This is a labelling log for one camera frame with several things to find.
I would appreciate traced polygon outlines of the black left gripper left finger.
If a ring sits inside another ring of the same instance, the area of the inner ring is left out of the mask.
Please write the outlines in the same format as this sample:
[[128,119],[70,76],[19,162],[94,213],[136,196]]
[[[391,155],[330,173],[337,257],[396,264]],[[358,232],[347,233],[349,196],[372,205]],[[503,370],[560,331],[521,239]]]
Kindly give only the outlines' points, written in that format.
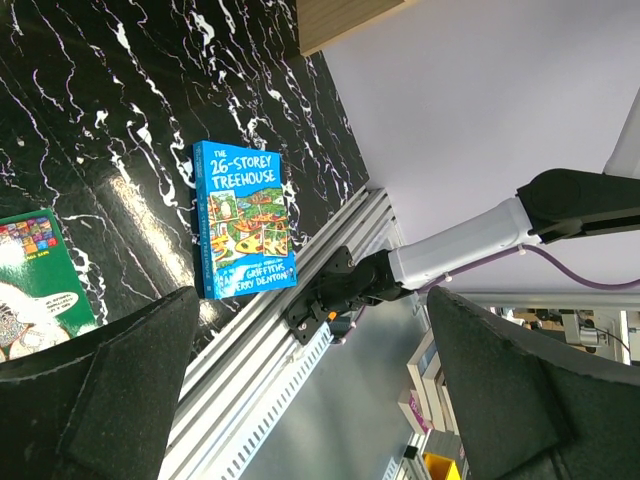
[[199,316],[193,287],[1,365],[4,479],[155,479]]

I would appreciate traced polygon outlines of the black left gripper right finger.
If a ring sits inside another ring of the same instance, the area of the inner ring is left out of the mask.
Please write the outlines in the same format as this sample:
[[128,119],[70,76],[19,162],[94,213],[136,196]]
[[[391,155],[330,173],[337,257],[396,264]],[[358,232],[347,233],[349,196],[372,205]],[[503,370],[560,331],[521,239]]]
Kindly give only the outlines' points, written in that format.
[[473,478],[638,478],[638,367],[517,326],[442,287],[426,303]]

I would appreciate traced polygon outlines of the blue 26-storey treehouse book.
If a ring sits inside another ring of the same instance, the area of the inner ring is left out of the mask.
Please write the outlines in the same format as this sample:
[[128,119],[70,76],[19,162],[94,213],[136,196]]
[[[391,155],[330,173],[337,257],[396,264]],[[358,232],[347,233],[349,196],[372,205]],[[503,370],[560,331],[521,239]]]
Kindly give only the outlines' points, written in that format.
[[203,140],[193,168],[204,297],[296,286],[281,155]]

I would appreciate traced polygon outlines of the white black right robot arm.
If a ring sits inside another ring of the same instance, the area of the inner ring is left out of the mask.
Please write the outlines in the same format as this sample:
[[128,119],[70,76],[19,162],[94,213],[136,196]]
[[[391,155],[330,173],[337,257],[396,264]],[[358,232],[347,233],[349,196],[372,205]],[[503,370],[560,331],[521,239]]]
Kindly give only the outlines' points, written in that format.
[[326,312],[424,293],[453,275],[516,252],[639,228],[639,104],[634,102],[602,172],[556,168],[496,207],[427,239],[347,264],[347,248],[316,278],[311,298]]

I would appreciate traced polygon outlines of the green paperback book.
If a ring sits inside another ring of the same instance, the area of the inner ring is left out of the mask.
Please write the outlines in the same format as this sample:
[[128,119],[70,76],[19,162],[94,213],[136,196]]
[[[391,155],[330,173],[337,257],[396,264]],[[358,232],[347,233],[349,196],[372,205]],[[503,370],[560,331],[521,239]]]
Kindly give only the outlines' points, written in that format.
[[1,220],[1,361],[28,356],[98,327],[49,209]]

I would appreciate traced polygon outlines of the wooden bookshelf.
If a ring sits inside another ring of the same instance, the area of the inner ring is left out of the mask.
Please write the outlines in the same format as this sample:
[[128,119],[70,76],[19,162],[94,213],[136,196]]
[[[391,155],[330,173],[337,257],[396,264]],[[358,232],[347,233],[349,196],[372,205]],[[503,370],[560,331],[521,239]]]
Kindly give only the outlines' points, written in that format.
[[416,4],[405,0],[298,0],[300,54],[310,56],[344,36]]

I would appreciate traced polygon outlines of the aluminium mounting rail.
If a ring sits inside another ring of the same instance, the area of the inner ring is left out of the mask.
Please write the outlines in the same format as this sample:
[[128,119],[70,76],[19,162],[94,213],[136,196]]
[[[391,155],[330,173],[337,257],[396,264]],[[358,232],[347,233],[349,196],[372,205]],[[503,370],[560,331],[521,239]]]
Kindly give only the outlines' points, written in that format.
[[298,343],[283,319],[297,292],[255,297],[188,366],[160,478],[195,479],[203,458],[238,425],[265,377]]

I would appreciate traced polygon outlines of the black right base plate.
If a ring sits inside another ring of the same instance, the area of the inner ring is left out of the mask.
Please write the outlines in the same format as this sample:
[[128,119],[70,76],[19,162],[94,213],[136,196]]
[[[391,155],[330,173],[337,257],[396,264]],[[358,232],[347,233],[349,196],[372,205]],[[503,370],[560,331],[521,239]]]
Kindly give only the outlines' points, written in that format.
[[340,246],[284,310],[286,326],[299,344],[307,345],[325,323],[351,311],[343,294],[354,268],[349,248]]

